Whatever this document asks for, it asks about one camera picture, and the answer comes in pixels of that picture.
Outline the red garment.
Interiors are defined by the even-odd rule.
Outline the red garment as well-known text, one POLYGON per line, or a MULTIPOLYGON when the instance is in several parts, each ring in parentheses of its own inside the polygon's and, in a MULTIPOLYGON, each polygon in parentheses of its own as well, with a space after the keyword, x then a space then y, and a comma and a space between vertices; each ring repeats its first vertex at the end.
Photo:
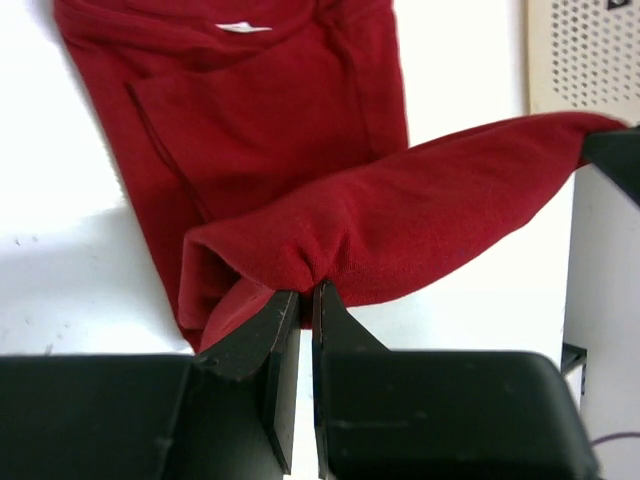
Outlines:
POLYGON ((57 1, 178 328, 279 290, 430 285, 526 225, 617 119, 559 112, 410 146, 388 1, 57 1))

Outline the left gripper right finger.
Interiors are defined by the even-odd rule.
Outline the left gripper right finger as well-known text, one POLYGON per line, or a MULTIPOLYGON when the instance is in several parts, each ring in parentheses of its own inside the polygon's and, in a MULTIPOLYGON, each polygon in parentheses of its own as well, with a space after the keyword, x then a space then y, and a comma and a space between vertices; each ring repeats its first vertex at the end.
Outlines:
POLYGON ((336 287, 313 296, 315 434, 323 479, 596 479, 570 390, 547 357, 392 350, 336 287))

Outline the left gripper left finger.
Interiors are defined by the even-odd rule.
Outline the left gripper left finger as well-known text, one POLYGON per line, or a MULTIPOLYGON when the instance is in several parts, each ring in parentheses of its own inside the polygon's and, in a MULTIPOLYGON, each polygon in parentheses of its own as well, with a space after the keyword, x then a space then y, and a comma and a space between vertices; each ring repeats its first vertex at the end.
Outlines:
POLYGON ((5 479, 280 479, 292 464, 299 297, 198 355, 5 356, 5 479))

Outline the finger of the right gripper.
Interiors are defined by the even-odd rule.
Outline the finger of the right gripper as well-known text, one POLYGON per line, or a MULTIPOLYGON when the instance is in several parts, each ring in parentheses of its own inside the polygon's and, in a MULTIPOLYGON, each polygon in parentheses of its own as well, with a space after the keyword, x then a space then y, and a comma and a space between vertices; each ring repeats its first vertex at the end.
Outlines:
POLYGON ((640 192, 639 127, 586 136, 582 157, 599 169, 636 205, 640 192))

